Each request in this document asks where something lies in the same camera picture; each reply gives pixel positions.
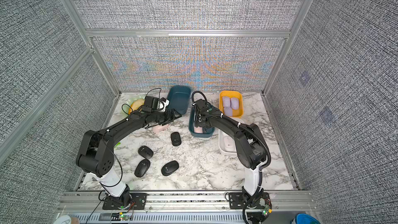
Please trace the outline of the pink mouse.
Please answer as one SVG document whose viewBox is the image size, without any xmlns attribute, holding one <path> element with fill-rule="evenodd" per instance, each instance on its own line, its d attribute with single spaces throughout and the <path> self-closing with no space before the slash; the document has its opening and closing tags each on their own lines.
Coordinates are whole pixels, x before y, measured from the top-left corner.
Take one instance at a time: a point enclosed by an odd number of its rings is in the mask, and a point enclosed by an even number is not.
<svg viewBox="0 0 398 224">
<path fill-rule="evenodd" d="M 152 131 L 153 131 L 155 134 L 159 134 L 160 132 L 166 130 L 168 127 L 169 127 L 169 124 L 166 124 L 166 125 L 156 125 L 156 126 L 152 127 Z"/>
<path fill-rule="evenodd" d="M 194 133 L 203 133 L 203 128 L 202 127 L 194 127 Z"/>
</svg>

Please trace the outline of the pink mouse top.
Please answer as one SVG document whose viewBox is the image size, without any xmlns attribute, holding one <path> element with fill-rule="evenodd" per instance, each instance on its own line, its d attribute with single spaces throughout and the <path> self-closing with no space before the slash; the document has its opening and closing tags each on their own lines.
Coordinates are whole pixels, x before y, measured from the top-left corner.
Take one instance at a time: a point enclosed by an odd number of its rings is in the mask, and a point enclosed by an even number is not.
<svg viewBox="0 0 398 224">
<path fill-rule="evenodd" d="M 152 131 L 153 131 L 155 134 L 159 134 L 160 132 L 166 130 L 168 127 L 169 127 L 169 124 L 166 124 L 166 125 L 156 125 L 156 126 L 152 127 Z"/>
</svg>

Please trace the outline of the yellow storage box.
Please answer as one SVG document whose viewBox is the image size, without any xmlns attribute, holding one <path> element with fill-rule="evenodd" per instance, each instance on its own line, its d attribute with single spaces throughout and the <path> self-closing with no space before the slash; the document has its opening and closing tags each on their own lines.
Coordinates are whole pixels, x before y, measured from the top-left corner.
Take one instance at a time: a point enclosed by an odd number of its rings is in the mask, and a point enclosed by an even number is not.
<svg viewBox="0 0 398 224">
<path fill-rule="evenodd" d="M 224 110 L 224 103 L 227 103 L 227 112 Z M 230 117 L 242 117 L 244 113 L 242 94 L 238 91 L 221 91 L 219 94 L 219 109 Z"/>
</svg>

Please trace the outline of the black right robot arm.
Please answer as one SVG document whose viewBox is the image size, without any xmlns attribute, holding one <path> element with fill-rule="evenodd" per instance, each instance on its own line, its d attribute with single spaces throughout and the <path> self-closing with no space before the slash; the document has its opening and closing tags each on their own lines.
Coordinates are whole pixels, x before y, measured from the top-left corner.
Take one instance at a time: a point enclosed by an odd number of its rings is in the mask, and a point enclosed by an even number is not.
<svg viewBox="0 0 398 224">
<path fill-rule="evenodd" d="M 271 152 L 256 124 L 247 125 L 225 115 L 211 105 L 201 91 L 191 94 L 192 107 L 195 111 L 194 126 L 218 128 L 235 143 L 239 161 L 245 167 L 243 198 L 246 205 L 257 202 L 262 195 L 262 171 L 271 161 Z"/>
</svg>

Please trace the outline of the white storage box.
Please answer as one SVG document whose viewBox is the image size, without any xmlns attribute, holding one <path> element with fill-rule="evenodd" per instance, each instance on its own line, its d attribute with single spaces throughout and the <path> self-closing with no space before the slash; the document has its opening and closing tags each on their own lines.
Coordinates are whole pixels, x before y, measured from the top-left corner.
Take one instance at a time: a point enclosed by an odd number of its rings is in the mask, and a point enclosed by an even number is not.
<svg viewBox="0 0 398 224">
<path fill-rule="evenodd" d="M 237 157 L 235 141 L 225 132 L 218 130 L 218 145 L 220 152 L 225 156 Z"/>
</svg>

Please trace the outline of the white mouse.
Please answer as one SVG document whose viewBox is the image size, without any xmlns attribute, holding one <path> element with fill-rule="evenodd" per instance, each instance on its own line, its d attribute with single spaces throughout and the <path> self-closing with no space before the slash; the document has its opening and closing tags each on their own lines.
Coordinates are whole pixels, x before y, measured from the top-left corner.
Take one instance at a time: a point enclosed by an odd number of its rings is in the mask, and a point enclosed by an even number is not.
<svg viewBox="0 0 398 224">
<path fill-rule="evenodd" d="M 223 139 L 224 142 L 224 150 L 226 152 L 236 152 L 234 139 L 230 136 L 225 136 Z"/>
</svg>

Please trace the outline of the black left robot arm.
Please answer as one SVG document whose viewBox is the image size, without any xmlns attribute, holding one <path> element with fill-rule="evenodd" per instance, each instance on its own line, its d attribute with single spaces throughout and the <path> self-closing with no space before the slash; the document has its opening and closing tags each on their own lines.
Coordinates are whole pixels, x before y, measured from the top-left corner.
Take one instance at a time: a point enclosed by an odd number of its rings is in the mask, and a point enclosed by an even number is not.
<svg viewBox="0 0 398 224">
<path fill-rule="evenodd" d="M 144 104 L 132 110 L 121 121 L 101 129 L 89 130 L 83 135 L 76 157 L 76 165 L 84 172 L 92 174 L 103 187 L 107 196 L 127 206 L 131 202 L 130 189 L 115 171 L 114 147 L 131 133 L 150 128 L 152 123 L 166 125 L 180 118 L 182 114 L 169 107 L 169 100 L 146 96 Z"/>
</svg>

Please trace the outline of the purple mouse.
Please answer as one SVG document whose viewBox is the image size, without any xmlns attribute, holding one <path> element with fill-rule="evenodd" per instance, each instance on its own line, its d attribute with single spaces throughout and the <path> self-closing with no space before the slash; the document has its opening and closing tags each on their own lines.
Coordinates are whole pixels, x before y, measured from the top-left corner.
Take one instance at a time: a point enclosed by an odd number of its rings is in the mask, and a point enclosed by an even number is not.
<svg viewBox="0 0 398 224">
<path fill-rule="evenodd" d="M 223 108 L 223 112 L 224 112 L 224 114 L 225 115 L 227 115 L 227 116 L 229 116 L 229 117 L 233 117 L 233 111 L 234 111 L 234 109 L 233 108 L 231 108 L 231 107 L 224 107 Z"/>
<path fill-rule="evenodd" d="M 222 104 L 224 108 L 231 107 L 231 98 L 229 96 L 222 97 Z"/>
<path fill-rule="evenodd" d="M 231 109 L 233 109 L 233 110 L 239 110 L 239 108 L 240 108 L 239 99 L 238 99 L 237 97 L 231 97 L 231 98 L 230 98 L 230 101 L 231 101 L 231 104 L 230 104 Z"/>
</svg>

